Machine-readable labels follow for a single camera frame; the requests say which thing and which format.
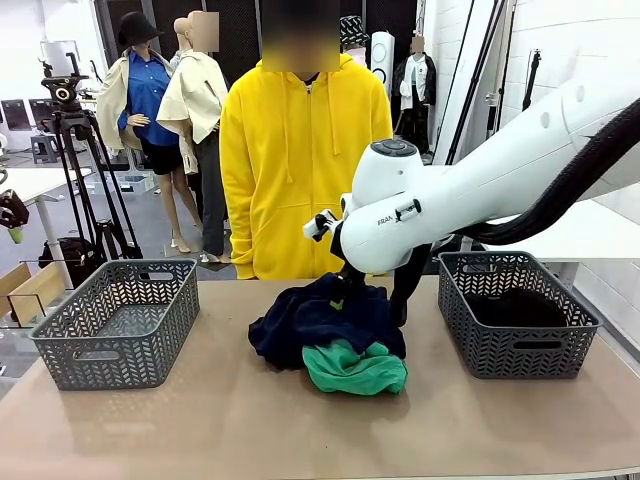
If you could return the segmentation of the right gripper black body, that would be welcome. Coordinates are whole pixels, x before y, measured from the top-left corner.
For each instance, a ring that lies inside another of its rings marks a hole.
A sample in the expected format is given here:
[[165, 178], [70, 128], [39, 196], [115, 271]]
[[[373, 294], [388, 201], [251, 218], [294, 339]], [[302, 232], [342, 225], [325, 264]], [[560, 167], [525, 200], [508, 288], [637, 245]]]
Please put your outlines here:
[[338, 291], [349, 291], [352, 287], [359, 287], [364, 284], [365, 274], [353, 267], [347, 260], [341, 244], [342, 228], [343, 222], [338, 222], [332, 234], [330, 253], [343, 262], [341, 269], [334, 274], [336, 277], [336, 289]]

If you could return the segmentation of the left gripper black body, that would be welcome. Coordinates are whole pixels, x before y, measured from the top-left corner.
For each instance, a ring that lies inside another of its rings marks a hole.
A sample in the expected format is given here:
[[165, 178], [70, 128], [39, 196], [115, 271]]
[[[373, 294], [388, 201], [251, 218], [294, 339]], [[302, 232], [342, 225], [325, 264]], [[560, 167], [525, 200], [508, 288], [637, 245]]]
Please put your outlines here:
[[29, 211], [14, 190], [1, 193], [0, 206], [2, 226], [14, 229], [28, 223]]

